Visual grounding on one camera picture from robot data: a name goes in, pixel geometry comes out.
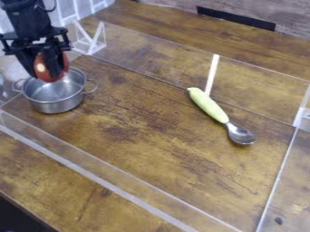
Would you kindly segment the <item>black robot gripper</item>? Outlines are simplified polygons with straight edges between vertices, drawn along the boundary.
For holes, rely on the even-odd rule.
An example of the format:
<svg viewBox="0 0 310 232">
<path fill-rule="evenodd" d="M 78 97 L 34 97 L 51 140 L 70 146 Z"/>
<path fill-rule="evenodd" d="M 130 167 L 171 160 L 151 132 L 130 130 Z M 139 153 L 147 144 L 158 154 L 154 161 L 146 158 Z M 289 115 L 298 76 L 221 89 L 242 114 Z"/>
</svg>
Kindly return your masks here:
<svg viewBox="0 0 310 232">
<path fill-rule="evenodd" d="M 0 34 L 6 55 L 15 54 L 31 77 L 36 77 L 34 61 L 44 51 L 44 60 L 50 76 L 59 78 L 63 69 L 63 52 L 71 49 L 68 30 L 52 25 L 50 13 L 56 10 L 44 0 L 0 0 L 0 9 L 6 12 L 14 27 L 11 32 Z"/>
</svg>

